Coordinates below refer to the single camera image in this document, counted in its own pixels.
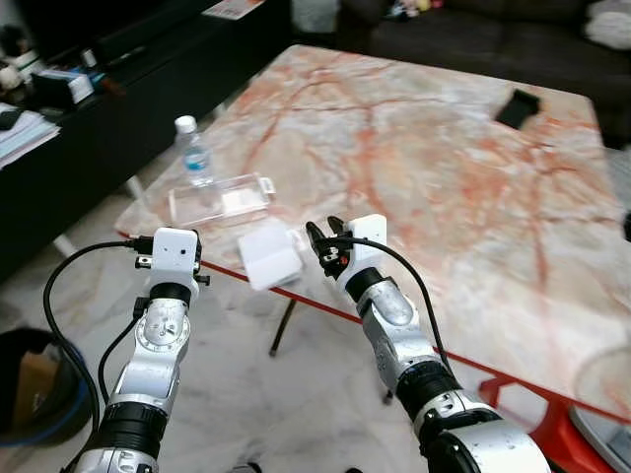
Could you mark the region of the black wallet white edge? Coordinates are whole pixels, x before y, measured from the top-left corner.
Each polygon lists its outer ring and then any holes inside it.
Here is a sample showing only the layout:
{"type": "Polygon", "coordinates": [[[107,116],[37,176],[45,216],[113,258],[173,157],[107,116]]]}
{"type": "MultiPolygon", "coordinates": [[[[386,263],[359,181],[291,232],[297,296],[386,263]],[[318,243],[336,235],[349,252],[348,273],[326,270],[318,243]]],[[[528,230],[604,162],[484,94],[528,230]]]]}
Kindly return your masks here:
{"type": "Polygon", "coordinates": [[[43,69],[31,78],[36,102],[45,107],[75,108],[95,93],[94,83],[82,73],[43,69]]]}

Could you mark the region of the marble table red frame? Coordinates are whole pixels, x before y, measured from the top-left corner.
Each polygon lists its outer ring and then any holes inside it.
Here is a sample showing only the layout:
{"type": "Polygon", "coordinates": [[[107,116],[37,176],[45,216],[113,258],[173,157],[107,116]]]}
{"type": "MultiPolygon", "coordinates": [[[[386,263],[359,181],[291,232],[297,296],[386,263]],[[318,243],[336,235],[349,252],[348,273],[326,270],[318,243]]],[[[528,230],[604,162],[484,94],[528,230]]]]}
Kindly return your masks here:
{"type": "MultiPolygon", "coordinates": [[[[206,139],[217,172],[271,177],[267,215],[298,234],[329,215],[385,216],[388,247],[428,285],[454,366],[548,398],[560,410],[537,425],[545,455],[568,473],[614,473],[571,420],[571,407],[616,427],[631,418],[631,244],[597,129],[591,101],[569,92],[294,45],[206,139]],[[522,130],[495,121],[518,90],[541,100],[522,130]]],[[[261,371],[261,344],[241,351],[208,327],[194,325],[164,473],[192,473],[167,459],[228,441],[194,434],[307,440],[297,428],[327,420],[308,388],[320,397],[374,372],[364,341],[334,343],[355,353],[287,344],[281,355],[297,361],[261,371]],[[248,413],[264,407],[246,400],[258,393],[303,407],[248,413]]]]}

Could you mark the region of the white fluffy cushion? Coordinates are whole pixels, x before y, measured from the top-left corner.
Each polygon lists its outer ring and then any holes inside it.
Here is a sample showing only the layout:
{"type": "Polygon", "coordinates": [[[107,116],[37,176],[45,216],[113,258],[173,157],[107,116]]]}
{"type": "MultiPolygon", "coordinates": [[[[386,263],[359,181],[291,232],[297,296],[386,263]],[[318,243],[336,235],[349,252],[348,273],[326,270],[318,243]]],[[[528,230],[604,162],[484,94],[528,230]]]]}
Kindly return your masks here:
{"type": "Polygon", "coordinates": [[[587,40],[613,50],[631,50],[631,14],[591,13],[583,33],[587,40]]]}

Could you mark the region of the clear plastic container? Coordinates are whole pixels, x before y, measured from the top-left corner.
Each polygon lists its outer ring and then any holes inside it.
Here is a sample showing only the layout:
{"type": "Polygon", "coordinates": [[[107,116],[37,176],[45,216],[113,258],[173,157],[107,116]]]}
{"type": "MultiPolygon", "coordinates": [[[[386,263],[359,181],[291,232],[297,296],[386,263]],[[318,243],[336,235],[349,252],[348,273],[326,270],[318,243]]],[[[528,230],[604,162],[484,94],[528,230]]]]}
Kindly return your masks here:
{"type": "Polygon", "coordinates": [[[170,192],[172,222],[187,230],[247,224],[266,215],[275,194],[270,177],[257,172],[203,186],[181,186],[170,192]]]}

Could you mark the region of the black low TV console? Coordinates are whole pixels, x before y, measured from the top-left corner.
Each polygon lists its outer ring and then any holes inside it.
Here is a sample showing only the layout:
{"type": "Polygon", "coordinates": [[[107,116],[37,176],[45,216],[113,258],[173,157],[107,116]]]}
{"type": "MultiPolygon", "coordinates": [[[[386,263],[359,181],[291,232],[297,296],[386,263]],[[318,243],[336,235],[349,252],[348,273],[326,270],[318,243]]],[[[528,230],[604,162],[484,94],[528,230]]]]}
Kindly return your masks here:
{"type": "Polygon", "coordinates": [[[201,13],[107,73],[105,92],[59,118],[60,131],[0,169],[0,283],[164,152],[175,119],[206,117],[292,40],[292,0],[242,18],[201,13]]]}

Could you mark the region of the dark sofa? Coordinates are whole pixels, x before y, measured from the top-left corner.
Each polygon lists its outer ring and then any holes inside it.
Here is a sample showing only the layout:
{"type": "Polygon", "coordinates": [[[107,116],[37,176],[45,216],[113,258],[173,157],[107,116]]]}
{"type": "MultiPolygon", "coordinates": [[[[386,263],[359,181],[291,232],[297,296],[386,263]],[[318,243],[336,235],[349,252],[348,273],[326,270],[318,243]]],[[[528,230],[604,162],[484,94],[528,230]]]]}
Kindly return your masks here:
{"type": "Polygon", "coordinates": [[[392,20],[395,1],[338,0],[338,48],[573,92],[594,104],[605,146],[630,143],[630,57],[583,32],[596,0],[441,0],[392,20]]]}

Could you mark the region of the brown cardboard box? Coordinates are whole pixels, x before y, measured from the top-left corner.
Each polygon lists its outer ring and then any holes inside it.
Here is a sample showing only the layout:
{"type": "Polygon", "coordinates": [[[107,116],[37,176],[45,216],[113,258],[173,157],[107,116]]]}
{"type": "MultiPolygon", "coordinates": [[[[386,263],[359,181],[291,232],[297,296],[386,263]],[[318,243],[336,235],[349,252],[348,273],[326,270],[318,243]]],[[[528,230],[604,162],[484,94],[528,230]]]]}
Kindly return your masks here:
{"type": "Polygon", "coordinates": [[[59,362],[45,352],[24,352],[19,359],[12,428],[26,427],[35,422],[37,411],[55,390],[59,362]]]}

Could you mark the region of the black flat pouch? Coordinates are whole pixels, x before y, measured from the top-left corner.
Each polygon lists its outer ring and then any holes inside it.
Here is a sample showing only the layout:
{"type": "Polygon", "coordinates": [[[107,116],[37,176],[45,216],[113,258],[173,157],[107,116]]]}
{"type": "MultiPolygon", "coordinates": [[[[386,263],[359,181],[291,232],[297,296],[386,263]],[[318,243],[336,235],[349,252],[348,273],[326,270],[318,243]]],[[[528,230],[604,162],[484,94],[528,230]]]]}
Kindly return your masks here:
{"type": "Polygon", "coordinates": [[[510,129],[523,130],[525,122],[540,112],[540,103],[540,98],[530,92],[513,90],[508,102],[500,108],[493,120],[510,129]]]}

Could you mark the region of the red white leaflet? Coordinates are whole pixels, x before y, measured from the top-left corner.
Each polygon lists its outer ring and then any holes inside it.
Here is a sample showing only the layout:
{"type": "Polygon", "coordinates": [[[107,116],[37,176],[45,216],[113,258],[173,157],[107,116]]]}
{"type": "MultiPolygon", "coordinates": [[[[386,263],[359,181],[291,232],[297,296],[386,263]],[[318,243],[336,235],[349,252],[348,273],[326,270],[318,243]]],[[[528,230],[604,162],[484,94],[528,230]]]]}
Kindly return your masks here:
{"type": "Polygon", "coordinates": [[[201,14],[203,17],[239,20],[265,3],[266,0],[218,0],[216,4],[204,9],[201,14]]]}

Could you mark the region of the black round rubbish bin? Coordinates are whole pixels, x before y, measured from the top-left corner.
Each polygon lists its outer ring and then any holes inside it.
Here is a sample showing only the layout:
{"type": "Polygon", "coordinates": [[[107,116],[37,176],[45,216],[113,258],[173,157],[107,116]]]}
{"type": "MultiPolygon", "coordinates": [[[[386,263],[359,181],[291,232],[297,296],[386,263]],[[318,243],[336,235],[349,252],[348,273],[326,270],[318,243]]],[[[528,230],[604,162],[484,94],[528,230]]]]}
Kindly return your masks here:
{"type": "Polygon", "coordinates": [[[75,437],[90,423],[89,391],[49,330],[22,327],[0,333],[0,447],[47,446],[75,437]],[[12,428],[17,370],[24,352],[45,352],[59,362],[55,390],[35,422],[12,428]]]}

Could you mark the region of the clear water bottle white cap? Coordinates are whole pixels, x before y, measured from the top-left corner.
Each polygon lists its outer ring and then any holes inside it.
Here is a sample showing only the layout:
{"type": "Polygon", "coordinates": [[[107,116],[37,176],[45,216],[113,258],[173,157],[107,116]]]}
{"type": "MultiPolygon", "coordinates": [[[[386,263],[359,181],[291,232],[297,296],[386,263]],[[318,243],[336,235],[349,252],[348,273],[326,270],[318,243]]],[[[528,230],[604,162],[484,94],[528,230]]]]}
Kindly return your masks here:
{"type": "Polygon", "coordinates": [[[198,123],[190,114],[175,119],[175,148],[188,181],[193,186],[209,186],[215,183],[211,168],[212,154],[204,143],[198,123]]]}

